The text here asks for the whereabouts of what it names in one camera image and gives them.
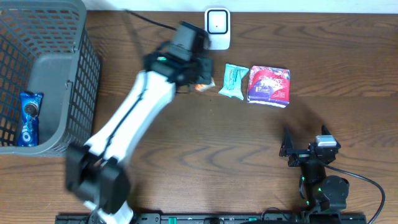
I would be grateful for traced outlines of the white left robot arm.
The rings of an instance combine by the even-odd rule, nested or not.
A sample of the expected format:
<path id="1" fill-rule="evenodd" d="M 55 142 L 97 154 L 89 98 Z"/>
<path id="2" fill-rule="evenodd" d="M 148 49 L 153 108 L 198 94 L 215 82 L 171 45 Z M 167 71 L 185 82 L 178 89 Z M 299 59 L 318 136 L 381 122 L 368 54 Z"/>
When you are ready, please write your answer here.
<path id="1" fill-rule="evenodd" d="M 183 60 L 158 50 L 146 55 L 144 69 L 111 119 L 84 145 L 68 146 L 65 185 L 91 209 L 87 222 L 132 221 L 127 167 L 137 144 L 177 87 L 211 78 L 213 65 L 208 57 Z"/>

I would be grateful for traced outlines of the red purple snack bag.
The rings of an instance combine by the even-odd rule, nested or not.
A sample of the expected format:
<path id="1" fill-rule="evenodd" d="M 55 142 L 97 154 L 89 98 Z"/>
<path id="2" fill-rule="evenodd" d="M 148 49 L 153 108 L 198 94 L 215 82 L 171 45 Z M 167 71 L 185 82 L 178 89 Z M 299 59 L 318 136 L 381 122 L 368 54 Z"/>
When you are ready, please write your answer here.
<path id="1" fill-rule="evenodd" d="M 290 103 L 290 70 L 252 66 L 247 102 L 285 108 Z"/>

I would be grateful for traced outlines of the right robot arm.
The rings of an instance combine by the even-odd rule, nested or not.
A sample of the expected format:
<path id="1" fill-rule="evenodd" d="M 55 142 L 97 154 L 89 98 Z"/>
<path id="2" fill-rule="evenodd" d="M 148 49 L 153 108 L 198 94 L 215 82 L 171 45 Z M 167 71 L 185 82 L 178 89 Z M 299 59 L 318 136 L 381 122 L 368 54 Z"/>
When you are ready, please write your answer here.
<path id="1" fill-rule="evenodd" d="M 341 223 L 341 211 L 346 208 L 349 182 L 337 175 L 327 176 L 325 167 L 336 159 L 341 148 L 325 125 L 322 133 L 306 149 L 294 148 L 292 135 L 284 129 L 279 156 L 288 157 L 289 167 L 299 167 L 300 196 L 307 201 L 307 208 L 297 219 L 302 223 Z"/>

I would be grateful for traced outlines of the small orange snack box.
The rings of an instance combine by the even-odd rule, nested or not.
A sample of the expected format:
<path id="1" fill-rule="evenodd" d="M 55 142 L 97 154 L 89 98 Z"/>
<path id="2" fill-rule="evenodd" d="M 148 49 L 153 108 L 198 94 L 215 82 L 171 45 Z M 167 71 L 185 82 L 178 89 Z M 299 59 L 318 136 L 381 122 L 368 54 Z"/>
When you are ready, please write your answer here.
<path id="1" fill-rule="evenodd" d="M 196 91 L 200 91 L 200 92 L 206 91 L 206 90 L 208 90 L 210 88 L 213 88 L 213 87 L 215 87 L 215 82 L 214 82 L 213 78 L 211 79 L 211 83 L 210 84 L 196 84 L 195 85 Z"/>

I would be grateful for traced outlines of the blue Oreo cookie pack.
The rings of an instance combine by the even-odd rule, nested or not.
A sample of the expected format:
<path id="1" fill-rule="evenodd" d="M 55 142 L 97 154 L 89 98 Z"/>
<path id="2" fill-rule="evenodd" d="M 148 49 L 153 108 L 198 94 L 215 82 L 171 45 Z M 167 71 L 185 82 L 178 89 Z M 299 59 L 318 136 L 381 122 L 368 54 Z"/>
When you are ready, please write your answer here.
<path id="1" fill-rule="evenodd" d="M 44 95 L 22 92 L 22 130 L 17 141 L 20 147 L 34 147 L 39 143 L 39 113 Z"/>

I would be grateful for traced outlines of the mint green snack packet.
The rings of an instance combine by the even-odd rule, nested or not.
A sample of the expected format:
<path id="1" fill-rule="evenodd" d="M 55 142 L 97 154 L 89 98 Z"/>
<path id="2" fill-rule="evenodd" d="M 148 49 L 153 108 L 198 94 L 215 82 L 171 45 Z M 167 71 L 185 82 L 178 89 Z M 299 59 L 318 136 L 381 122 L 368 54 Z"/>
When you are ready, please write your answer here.
<path id="1" fill-rule="evenodd" d="M 236 97 L 243 100 L 242 79 L 248 71 L 249 69 L 246 67 L 227 63 L 225 65 L 223 87 L 218 93 L 230 98 Z"/>

